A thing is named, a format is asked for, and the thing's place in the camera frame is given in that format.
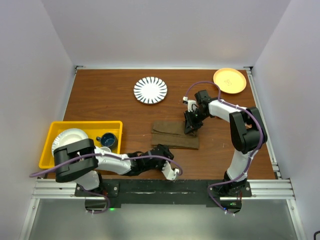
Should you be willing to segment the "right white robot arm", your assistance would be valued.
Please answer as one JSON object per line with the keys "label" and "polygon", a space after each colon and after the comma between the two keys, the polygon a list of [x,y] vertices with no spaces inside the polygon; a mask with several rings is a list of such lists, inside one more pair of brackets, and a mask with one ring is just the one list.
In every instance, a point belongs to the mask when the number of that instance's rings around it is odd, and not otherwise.
{"label": "right white robot arm", "polygon": [[190,135],[203,126],[206,118],[218,117],[229,123],[234,154],[223,181],[211,188],[220,196],[235,196],[245,187],[248,170],[256,153],[268,140],[260,112],[256,107],[244,108],[233,105],[218,97],[212,98],[206,90],[195,94],[195,100],[182,98],[187,105],[184,112],[184,133]]}

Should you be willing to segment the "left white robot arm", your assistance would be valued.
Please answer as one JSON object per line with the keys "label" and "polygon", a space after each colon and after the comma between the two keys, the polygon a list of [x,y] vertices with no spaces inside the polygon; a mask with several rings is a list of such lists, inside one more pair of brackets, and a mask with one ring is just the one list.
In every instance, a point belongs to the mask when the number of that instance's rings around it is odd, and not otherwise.
{"label": "left white robot arm", "polygon": [[170,181],[182,173],[171,166],[174,155],[161,144],[147,152],[116,154],[94,146],[93,140],[87,138],[55,148],[53,158],[56,182],[75,182],[92,196],[99,196],[104,190],[98,170],[130,177],[159,170]]}

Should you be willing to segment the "brown cloth napkin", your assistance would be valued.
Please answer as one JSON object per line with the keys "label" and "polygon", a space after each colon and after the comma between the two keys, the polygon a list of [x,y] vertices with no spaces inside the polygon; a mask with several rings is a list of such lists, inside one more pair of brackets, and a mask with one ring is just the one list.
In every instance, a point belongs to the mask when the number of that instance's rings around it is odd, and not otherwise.
{"label": "brown cloth napkin", "polygon": [[151,128],[151,145],[166,145],[171,149],[198,150],[200,141],[197,131],[185,134],[184,121],[154,121]]}

